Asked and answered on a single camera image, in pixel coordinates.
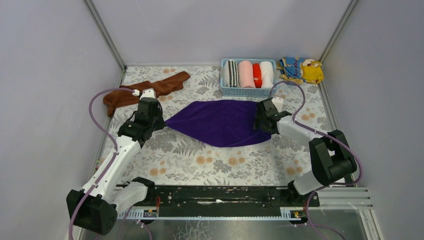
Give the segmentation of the purple towel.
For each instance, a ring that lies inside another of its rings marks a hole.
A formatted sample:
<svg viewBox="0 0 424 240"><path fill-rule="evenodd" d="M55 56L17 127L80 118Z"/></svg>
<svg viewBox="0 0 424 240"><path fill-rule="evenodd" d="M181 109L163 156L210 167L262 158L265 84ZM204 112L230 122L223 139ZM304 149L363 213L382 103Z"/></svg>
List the purple towel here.
<svg viewBox="0 0 424 240"><path fill-rule="evenodd" d="M248 100L194 101L165 121L166 125L218 148L256 145L271 134L254 129L256 105Z"/></svg>

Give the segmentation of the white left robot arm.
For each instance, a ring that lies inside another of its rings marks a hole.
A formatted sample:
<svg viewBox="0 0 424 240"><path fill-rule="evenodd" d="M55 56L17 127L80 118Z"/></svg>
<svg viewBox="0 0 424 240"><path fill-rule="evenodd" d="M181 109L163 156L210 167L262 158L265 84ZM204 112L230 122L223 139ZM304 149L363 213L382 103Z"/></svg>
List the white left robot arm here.
<svg viewBox="0 0 424 240"><path fill-rule="evenodd" d="M70 216L68 233L73 226L107 235L119 214L134 204L144 201L153 191L154 182L138 177L128 186L116 191L121 174L142 149L152 133L165 127L162 108L155 97L141 97L134 119L127 120L113 139L114 149L109 153L94 176L81 190L71 190L66 203Z"/></svg>

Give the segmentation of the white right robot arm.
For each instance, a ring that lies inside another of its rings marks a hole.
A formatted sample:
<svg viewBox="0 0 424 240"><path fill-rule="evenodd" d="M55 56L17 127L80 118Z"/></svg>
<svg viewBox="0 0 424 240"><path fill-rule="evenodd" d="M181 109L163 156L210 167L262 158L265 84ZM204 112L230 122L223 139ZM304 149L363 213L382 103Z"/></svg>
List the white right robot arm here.
<svg viewBox="0 0 424 240"><path fill-rule="evenodd" d="M254 128L286 136L308 150L311 170L287 185L290 196L307 195L334 184L358 169L353 154L349 152L346 137L340 130L325 133L303 126L293 120L289 112L279 112L271 98L257 103Z"/></svg>

